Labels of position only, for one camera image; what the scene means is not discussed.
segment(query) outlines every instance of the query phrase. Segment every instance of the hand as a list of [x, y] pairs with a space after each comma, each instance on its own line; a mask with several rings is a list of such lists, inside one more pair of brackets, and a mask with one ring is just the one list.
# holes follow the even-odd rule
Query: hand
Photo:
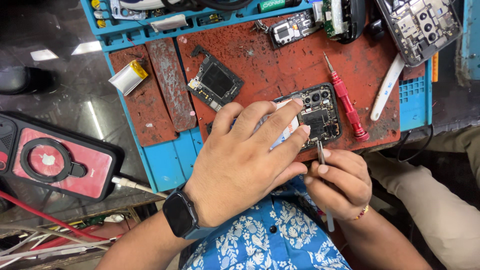
[[[304, 164], [293, 160], [310, 134], [309, 127], [299, 127], [270, 150], [302, 107], [302, 100], [294, 99], [277, 111], [276, 104], [269, 101], [258, 101], [245, 109], [232, 102], [218, 111], [183, 189], [195, 204], [200, 226], [219, 226], [275, 187], [307, 172]], [[253, 133], [259, 120], [271, 113]]]
[[[324, 149], [324, 157], [330, 166], [312, 163], [304, 177], [307, 192], [318, 207], [324, 212], [327, 207], [334, 218], [354, 220], [372, 197], [367, 164], [361, 156], [345, 150]], [[320, 177], [333, 184], [324, 184]]]

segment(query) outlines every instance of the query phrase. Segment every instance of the wristband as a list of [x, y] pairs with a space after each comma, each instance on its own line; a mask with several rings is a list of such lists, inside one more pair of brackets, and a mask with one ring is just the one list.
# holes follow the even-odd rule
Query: wristband
[[360, 212], [360, 214], [355, 218], [356, 220], [361, 218], [363, 215], [365, 215], [366, 212], [368, 212], [368, 205], [365, 206], [365, 208]]

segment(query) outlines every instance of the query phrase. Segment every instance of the printed shirt pattern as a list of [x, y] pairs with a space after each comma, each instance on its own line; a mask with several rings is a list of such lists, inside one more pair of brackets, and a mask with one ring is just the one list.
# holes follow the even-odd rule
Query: printed shirt pattern
[[296, 176], [195, 242], [183, 270], [350, 270], [318, 210]]

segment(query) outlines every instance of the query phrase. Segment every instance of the black smartwatch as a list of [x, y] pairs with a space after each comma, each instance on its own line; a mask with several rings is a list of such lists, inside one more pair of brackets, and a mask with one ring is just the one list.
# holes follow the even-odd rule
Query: black smartwatch
[[195, 206], [187, 194], [182, 191], [185, 184], [183, 183], [177, 187], [165, 199], [162, 208], [163, 213], [176, 237], [186, 240], [204, 238], [218, 227], [207, 228], [198, 226], [198, 215], [195, 211]]

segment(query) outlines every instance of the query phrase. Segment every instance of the red screwdriver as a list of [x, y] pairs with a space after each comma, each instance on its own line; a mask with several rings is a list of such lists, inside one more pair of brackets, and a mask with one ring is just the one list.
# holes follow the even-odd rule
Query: red screwdriver
[[363, 130], [360, 123], [359, 115], [357, 111], [353, 108], [353, 105], [348, 98], [347, 88], [345, 87], [342, 79], [340, 79], [336, 72], [333, 70], [333, 67], [330, 64], [330, 61], [328, 60], [325, 52], [324, 56], [328, 63], [328, 69], [330, 69], [330, 76], [332, 77], [333, 88], [335, 89], [336, 96], [342, 100], [343, 107], [345, 107], [345, 111], [347, 113], [348, 121], [350, 122], [350, 124], [352, 124], [355, 140], [357, 140], [357, 142], [364, 142], [370, 138], [370, 135], [368, 134], [368, 132]]

